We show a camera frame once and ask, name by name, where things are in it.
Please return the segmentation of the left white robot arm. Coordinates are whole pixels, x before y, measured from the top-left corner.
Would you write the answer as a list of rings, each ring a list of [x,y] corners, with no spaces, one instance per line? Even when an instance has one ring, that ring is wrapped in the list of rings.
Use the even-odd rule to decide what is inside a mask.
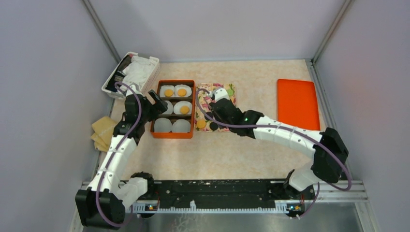
[[[85,227],[118,230],[127,223],[126,212],[132,210],[139,197],[149,200],[155,194],[149,174],[132,177],[123,186],[119,185],[129,157],[145,133],[146,123],[167,110],[167,103],[155,91],[148,93],[154,103],[137,90],[128,90],[125,111],[114,127],[102,166],[87,188],[80,189],[75,196],[80,221]]]

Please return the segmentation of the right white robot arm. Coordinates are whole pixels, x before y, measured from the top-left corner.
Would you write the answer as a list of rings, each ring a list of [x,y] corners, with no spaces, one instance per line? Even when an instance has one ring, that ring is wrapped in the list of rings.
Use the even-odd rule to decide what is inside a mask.
[[[302,167],[289,172],[283,183],[283,192],[289,199],[297,199],[303,191],[324,181],[335,187],[345,174],[351,188],[351,175],[346,168],[348,150],[339,133],[333,128],[324,131],[307,130],[273,120],[263,113],[242,112],[229,98],[227,90],[217,88],[208,93],[212,120],[227,127],[238,136],[266,140],[297,150],[311,159]]]

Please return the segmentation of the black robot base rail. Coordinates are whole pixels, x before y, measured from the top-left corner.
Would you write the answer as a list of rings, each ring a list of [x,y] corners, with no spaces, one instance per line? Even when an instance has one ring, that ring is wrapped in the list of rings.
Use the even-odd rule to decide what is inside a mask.
[[[284,179],[156,180],[138,203],[159,209],[270,209],[280,200],[314,199],[313,186],[300,193],[286,191]]]

